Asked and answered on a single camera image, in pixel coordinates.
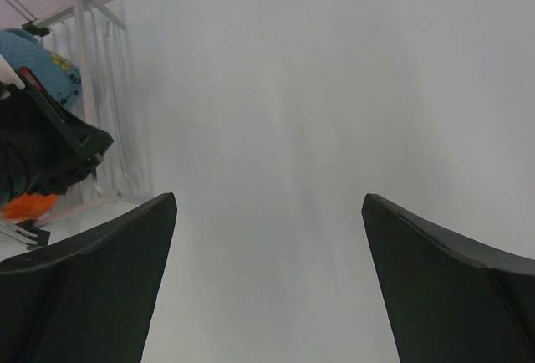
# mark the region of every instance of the blue fabric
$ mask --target blue fabric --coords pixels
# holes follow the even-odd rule
[[[79,100],[82,85],[78,67],[43,48],[33,35],[18,28],[0,30],[0,54],[13,69],[32,70],[64,108],[72,109]]]

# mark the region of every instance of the white metal rack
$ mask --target white metal rack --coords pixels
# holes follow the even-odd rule
[[[99,0],[73,0],[72,7],[33,24],[50,29],[50,35],[43,38],[46,48],[80,68],[82,100],[74,113],[108,131],[115,140],[96,174],[70,187],[52,212],[36,222],[42,227],[70,218],[70,230],[76,233],[76,215],[81,212],[110,202],[139,204],[152,197],[152,180],[144,164],[146,153],[137,141],[144,128],[130,110],[132,76],[126,25]],[[5,233],[7,227],[3,225],[0,232]],[[20,241],[20,234],[18,231],[12,238]]]

